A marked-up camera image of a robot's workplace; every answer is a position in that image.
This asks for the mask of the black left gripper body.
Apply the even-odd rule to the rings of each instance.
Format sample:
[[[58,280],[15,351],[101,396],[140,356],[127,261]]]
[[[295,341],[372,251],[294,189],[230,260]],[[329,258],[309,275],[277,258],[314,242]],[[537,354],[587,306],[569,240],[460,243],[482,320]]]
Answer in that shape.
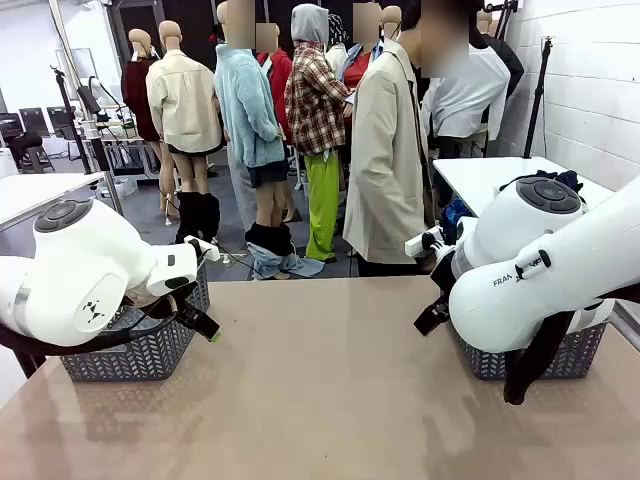
[[[199,334],[211,333],[210,318],[204,311],[193,307],[176,294],[172,295],[172,299],[177,309],[176,320],[179,323]]]

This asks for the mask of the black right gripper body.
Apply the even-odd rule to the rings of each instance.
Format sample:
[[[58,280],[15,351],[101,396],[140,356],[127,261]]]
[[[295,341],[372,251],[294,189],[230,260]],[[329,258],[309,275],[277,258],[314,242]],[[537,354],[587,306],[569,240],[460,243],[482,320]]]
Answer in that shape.
[[[442,297],[447,300],[456,282],[452,271],[451,261],[455,254],[454,249],[449,249],[445,253],[436,254],[436,263],[433,267],[430,278],[439,287]]]

